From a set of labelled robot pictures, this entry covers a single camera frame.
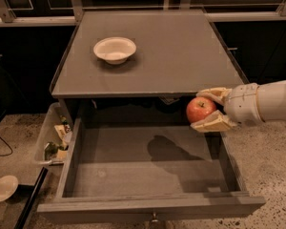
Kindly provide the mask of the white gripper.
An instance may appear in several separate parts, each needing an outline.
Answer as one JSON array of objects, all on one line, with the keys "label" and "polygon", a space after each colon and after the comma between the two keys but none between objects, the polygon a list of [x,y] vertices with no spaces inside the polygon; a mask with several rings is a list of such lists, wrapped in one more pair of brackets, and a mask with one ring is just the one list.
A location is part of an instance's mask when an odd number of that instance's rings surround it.
[{"label": "white gripper", "polygon": [[232,90],[216,87],[199,91],[197,97],[208,98],[220,105],[224,105],[223,114],[215,111],[206,118],[194,122],[191,127],[199,133],[225,132],[236,127],[255,126],[262,123],[257,107],[256,83],[239,85]]}]

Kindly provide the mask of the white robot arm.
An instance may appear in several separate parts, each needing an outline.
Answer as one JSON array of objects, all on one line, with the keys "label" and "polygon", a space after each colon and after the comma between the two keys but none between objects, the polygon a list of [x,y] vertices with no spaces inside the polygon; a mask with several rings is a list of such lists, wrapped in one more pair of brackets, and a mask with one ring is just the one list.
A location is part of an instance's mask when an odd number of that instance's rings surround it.
[{"label": "white robot arm", "polygon": [[286,122],[286,80],[243,84],[232,89],[211,88],[196,94],[223,107],[203,120],[191,121],[200,133],[225,132],[237,126],[252,127],[272,121]]}]

